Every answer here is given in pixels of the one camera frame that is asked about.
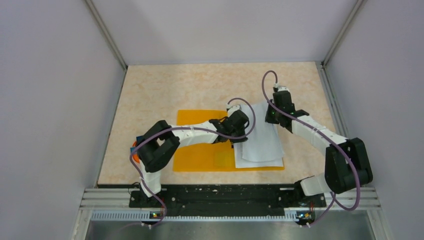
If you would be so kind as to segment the white paper sheet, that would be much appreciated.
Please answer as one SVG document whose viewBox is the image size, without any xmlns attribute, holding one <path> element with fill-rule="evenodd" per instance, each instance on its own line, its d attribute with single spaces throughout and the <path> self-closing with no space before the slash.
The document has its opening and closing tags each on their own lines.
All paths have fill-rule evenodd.
<svg viewBox="0 0 424 240">
<path fill-rule="evenodd" d="M 265 122 L 268 103 L 263 101 L 252 106 L 256 122 L 247 128 L 251 133 L 248 140 L 237 143 L 234 147 L 242 148 L 242 158 L 252 162 L 265 162 L 283 159 L 285 153 L 277 126 Z"/>
</svg>

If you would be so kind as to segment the orange plastic folder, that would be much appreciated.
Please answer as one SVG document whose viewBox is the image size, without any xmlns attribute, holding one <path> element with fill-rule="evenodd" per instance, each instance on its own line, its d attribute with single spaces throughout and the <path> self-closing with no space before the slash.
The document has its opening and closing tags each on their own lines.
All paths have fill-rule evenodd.
<svg viewBox="0 0 424 240">
<path fill-rule="evenodd" d="M 200 124 L 210 119 L 221 119 L 227 115 L 224 110 L 180 109 L 177 112 L 178 125 Z M 196 144 L 178 149 L 173 156 L 174 172 L 247 172 L 284 170 L 283 160 L 279 159 L 268 166 L 242 167 L 236 163 L 235 151 L 230 142 L 217 144 Z"/>
</svg>

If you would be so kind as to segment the dark blue toy block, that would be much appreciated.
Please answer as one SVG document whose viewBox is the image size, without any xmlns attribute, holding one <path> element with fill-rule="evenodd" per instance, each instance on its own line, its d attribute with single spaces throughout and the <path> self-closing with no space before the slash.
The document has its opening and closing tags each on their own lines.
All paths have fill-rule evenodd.
<svg viewBox="0 0 424 240">
<path fill-rule="evenodd" d="M 143 135 L 140 135 L 140 136 L 137 136 L 137 137 L 136 137 L 136 142 L 137 142 L 137 143 L 143 142 L 144 140 L 145 140 L 145 138 L 144 138 L 144 136 L 143 136 Z"/>
</svg>

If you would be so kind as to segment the orange curved toy block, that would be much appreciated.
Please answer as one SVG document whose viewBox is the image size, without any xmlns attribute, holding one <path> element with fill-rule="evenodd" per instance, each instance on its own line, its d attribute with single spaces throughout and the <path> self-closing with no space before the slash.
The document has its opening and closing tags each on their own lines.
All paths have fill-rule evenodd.
<svg viewBox="0 0 424 240">
<path fill-rule="evenodd" d="M 134 149 L 136 148 L 136 146 L 137 146 L 137 142 L 135 141 L 135 142 L 132 144 L 131 148 L 130 148 L 130 153 L 132 153 L 132 152 L 134 151 Z M 138 157 L 137 153 L 134 153 L 134 154 L 132 155 L 132 160 L 133 160 L 135 163 L 137 163 L 137 164 L 139 164 L 139 163 L 140 163 L 140 159 L 139 159 L 139 157 Z"/>
</svg>

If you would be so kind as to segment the printed paper stack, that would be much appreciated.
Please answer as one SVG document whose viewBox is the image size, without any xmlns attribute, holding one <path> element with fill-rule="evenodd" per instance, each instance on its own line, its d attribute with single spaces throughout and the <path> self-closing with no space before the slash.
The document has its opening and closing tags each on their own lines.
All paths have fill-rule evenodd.
<svg viewBox="0 0 424 240">
<path fill-rule="evenodd" d="M 234 158 L 235 158 L 235 168 L 236 169 L 247 169 L 247 168 L 265 168 L 265 167 L 271 167 L 271 168 L 283 168 L 283 160 L 275 159 L 275 160 L 269 160 L 269 161 L 249 161 L 242 157 L 243 152 L 242 148 L 240 147 L 234 147 Z"/>
</svg>

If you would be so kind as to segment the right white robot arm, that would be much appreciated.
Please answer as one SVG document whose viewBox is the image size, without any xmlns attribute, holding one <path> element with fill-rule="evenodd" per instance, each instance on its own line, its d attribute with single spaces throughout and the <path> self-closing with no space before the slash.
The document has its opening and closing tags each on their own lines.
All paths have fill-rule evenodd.
<svg viewBox="0 0 424 240">
<path fill-rule="evenodd" d="M 323 173 L 295 183 L 298 189 L 293 192 L 293 200 L 297 205 L 307 206 L 314 195 L 342 194 L 372 182 L 374 176 L 365 143 L 357 137 L 348 139 L 338 135 L 315 121 L 308 112 L 297 110 L 287 87 L 278 84 L 273 87 L 265 121 L 303 138 L 325 158 Z"/>
</svg>

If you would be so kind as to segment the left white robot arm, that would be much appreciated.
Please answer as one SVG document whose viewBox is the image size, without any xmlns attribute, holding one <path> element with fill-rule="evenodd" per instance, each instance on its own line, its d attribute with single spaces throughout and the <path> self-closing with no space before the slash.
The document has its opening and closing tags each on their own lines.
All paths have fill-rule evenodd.
<svg viewBox="0 0 424 240">
<path fill-rule="evenodd" d="M 141 200 L 149 207 L 160 202 L 161 170 L 168 165 L 177 149 L 198 144 L 219 144 L 247 141 L 247 129 L 255 120 L 239 105 L 229 108 L 229 115 L 197 124 L 170 125 L 165 120 L 155 123 L 144 135 L 136 138 L 131 156 L 139 162 Z"/>
</svg>

